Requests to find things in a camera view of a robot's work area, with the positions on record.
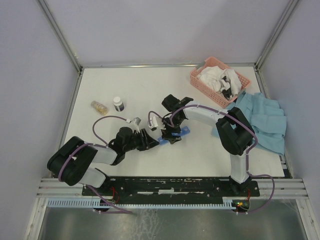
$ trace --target white tabletop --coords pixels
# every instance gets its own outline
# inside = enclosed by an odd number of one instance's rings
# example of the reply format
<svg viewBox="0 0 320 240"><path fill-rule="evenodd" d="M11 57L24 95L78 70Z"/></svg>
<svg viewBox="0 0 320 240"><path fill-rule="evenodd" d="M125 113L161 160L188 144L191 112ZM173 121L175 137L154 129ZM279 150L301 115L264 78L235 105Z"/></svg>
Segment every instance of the white tabletop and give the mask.
<svg viewBox="0 0 320 240"><path fill-rule="evenodd" d="M65 141L78 136L85 142L101 144L93 135L92 125L100 117L90 103L95 100L109 108L108 115L126 119L141 118L140 128L157 139L160 130L152 132L148 128L148 112L156 111L161 116L167 110L161 105L163 99L172 94L178 99L191 97L195 101L219 109L211 99L190 84L193 67L129 67L129 68L87 68L84 70L76 97ZM234 67L252 81L247 92L259 92L253 67ZM124 102L124 110L117 112L113 98L119 96ZM119 128L131 127L116 119L103 119L96 125L96 132L107 142L116 137ZM156 146L147 151L132 150L117 166L92 163L109 176L154 176L154 177L228 177L231 172L229 153L220 139L211 135L212 128L193 120L185 120L190 134L170 145ZM250 152L249 170L252 174L269 174L284 177L277 154L255 148Z"/></svg>

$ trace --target plastic basket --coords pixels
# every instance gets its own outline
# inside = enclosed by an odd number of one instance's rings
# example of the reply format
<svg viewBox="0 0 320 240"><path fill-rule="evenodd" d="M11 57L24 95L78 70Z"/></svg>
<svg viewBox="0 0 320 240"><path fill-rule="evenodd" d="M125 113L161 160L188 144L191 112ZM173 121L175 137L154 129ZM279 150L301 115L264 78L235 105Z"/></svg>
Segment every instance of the plastic basket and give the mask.
<svg viewBox="0 0 320 240"><path fill-rule="evenodd" d="M232 98L230 100L227 100L222 94L216 93L214 90L212 90L210 87L208 87L206 84L204 84L197 77L198 74L201 73L201 71L203 69L205 69L206 67L215 67L215 66L218 66L222 70L231 68L228 65L224 64L222 61L219 61L215 57L211 56L207 60L205 60L202 64L200 64L197 68L192 70L192 72L190 73L190 83L196 89L198 89L202 93L204 93L207 97L211 98L211 100L215 101L221 107L225 108L230 103L232 103L234 100L236 100L237 96L235 96L234 98ZM236 72L236 74L238 75L239 80L242 84L242 88L239 93L239 94L241 94L251 84L251 81L238 72Z"/></svg>

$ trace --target light blue cloth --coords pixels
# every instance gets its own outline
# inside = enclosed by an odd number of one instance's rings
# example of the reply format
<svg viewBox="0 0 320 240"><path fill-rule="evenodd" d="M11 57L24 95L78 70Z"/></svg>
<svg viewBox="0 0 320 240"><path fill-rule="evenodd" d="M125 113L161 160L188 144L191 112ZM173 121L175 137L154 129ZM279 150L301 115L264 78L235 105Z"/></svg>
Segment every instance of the light blue cloth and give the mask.
<svg viewBox="0 0 320 240"><path fill-rule="evenodd" d="M254 95L243 93L226 108L233 107L239 108L251 124L258 138L258 147L279 155L285 153L287 117L277 100L267 99L260 92ZM213 128L212 135L219 136L216 127Z"/></svg>

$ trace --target gray wall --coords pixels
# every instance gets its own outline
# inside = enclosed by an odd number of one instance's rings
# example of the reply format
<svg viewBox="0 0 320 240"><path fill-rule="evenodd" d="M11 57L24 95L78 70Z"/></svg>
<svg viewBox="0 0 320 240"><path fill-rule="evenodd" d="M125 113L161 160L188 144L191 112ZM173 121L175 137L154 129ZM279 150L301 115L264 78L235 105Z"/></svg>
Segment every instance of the gray wall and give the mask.
<svg viewBox="0 0 320 240"><path fill-rule="evenodd" d="M289 0L47 0L83 66L255 63Z"/></svg>
<svg viewBox="0 0 320 240"><path fill-rule="evenodd" d="M270 97L288 116L285 137L320 221L320 1L301 1L263 69Z"/></svg>
<svg viewBox="0 0 320 240"><path fill-rule="evenodd" d="M36 1L0 1L1 240L25 234L76 79Z"/></svg>

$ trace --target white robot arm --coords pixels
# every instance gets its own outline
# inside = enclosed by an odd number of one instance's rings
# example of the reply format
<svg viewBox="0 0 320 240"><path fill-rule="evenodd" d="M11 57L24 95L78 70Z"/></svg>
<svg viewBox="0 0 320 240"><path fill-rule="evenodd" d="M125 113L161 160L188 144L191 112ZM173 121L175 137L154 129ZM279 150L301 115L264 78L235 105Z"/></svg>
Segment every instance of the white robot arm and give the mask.
<svg viewBox="0 0 320 240"><path fill-rule="evenodd" d="M209 107L208 109L203 108L203 105L199 107L199 104L193 101L192 98L185 97L179 100L172 95L167 96L162 105L172 114L170 117L162 119L164 125L164 129L161 130L163 139L168 140L171 144L180 141L181 137L172 135L172 133L180 131L180 124L183 120L196 120L209 126L217 127L221 143L230 153L230 178L239 186L250 180L250 176L247 173L246 149L252 145L253 137L243 127L222 114L231 115L254 132L240 109L234 107L229 111L222 109L219 112L213 112L209 110ZM149 127L152 130L155 129L154 120L155 118L150 119L151 125Z"/></svg>

